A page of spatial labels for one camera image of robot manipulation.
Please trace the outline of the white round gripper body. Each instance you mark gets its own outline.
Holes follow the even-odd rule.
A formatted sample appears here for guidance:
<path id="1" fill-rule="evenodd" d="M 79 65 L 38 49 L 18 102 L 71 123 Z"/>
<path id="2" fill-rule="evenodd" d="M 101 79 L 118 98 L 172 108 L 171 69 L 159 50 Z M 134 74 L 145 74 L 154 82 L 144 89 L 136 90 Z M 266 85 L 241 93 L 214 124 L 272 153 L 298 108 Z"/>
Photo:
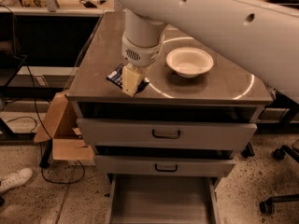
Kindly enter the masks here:
<path id="1" fill-rule="evenodd" d="M 139 67 L 145 68 L 153 64 L 160 56 L 162 51 L 162 44 L 164 42 L 164 35 L 161 35 L 158 39 L 158 44 L 149 48 L 142 48 L 131 42 L 126 34 L 121 38 L 121 54 L 128 63 Z"/>

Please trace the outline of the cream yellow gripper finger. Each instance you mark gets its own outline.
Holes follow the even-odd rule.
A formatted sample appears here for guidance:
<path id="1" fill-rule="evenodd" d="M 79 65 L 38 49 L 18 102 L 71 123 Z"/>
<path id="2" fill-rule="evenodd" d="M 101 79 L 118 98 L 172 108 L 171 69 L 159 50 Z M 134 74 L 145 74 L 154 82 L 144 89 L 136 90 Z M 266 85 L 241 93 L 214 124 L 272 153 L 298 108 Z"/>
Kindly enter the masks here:
<path id="1" fill-rule="evenodd" d="M 134 66 L 131 63 L 126 64 L 122 68 L 122 91 L 133 97 L 137 91 L 137 87 L 146 76 L 146 69 Z"/>

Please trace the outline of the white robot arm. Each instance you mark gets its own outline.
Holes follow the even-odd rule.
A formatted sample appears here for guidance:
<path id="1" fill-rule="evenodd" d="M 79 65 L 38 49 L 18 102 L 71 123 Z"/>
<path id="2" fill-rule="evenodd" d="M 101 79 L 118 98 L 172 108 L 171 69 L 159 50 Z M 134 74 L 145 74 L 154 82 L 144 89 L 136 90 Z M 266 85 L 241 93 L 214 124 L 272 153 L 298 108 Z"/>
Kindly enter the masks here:
<path id="1" fill-rule="evenodd" d="M 126 7 L 123 46 L 147 67 L 170 24 L 299 103 L 299 16 L 260 0 L 119 0 Z"/>

